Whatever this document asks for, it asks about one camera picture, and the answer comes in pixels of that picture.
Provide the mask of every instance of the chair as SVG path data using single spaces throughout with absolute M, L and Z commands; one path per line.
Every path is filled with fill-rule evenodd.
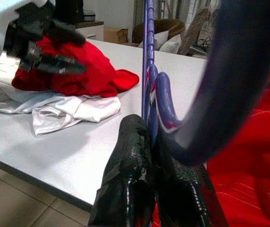
M 196 42 L 201 27 L 206 21 L 208 15 L 209 9 L 207 7 L 198 10 L 192 23 L 186 31 L 186 35 L 182 38 L 181 47 L 178 54 L 186 55 L 189 52 L 190 46 Z
M 155 33 L 169 31 L 168 39 L 180 34 L 183 37 L 186 30 L 185 24 L 180 20 L 175 19 L 160 19 L 155 20 Z M 132 43 L 124 43 L 124 45 L 138 46 L 143 40 L 143 23 L 136 25 L 133 29 Z

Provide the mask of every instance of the red cloth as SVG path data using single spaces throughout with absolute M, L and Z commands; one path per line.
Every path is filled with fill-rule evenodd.
M 159 213 L 158 213 L 158 206 L 157 203 L 155 204 L 155 209 L 152 217 L 152 227 L 160 227 L 160 219 L 159 219 Z
M 230 227 L 270 227 L 270 89 L 207 170 Z
M 21 90 L 44 91 L 52 89 L 66 96 L 116 96 L 139 82 L 139 77 L 127 70 L 115 70 L 110 60 L 93 44 L 83 46 L 72 43 L 57 44 L 45 37 L 37 42 L 43 54 L 65 55 L 76 59 L 87 67 L 78 75 L 48 74 L 38 70 L 29 73 L 18 70 L 12 85 Z

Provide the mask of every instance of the white fabric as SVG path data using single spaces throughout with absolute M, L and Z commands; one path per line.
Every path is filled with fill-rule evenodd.
M 161 52 L 167 53 L 178 53 L 179 48 L 181 47 L 181 36 L 180 34 L 172 37 L 162 45 L 159 49 Z
M 159 50 L 161 46 L 168 40 L 169 31 L 164 31 L 160 33 L 156 33 L 154 35 L 154 48 L 155 50 Z M 144 42 L 142 41 L 138 47 L 143 48 Z
M 120 110 L 118 97 L 64 96 L 54 91 L 15 89 L 11 82 L 18 68 L 17 62 L 6 56 L 0 57 L 0 112 L 32 113 L 36 136 L 71 127 L 80 121 L 98 123 Z

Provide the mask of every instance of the blue curved handle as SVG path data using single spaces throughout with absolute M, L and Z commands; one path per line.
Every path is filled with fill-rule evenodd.
M 168 76 L 159 73 L 147 86 L 146 69 L 154 63 L 153 15 L 149 13 L 153 11 L 153 0 L 144 3 L 143 91 L 149 102 L 143 103 L 142 110 L 152 144 L 165 144 L 185 165 L 205 162 L 235 135 L 268 83 L 270 0 L 222 0 L 207 67 L 193 105 L 182 121 L 173 108 Z M 151 112 L 155 106 L 157 113 Z

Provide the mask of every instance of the wall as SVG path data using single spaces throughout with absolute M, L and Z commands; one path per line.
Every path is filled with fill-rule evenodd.
M 128 39 L 132 41 L 135 0 L 84 0 L 84 9 L 96 13 L 96 20 L 105 26 L 128 28 Z

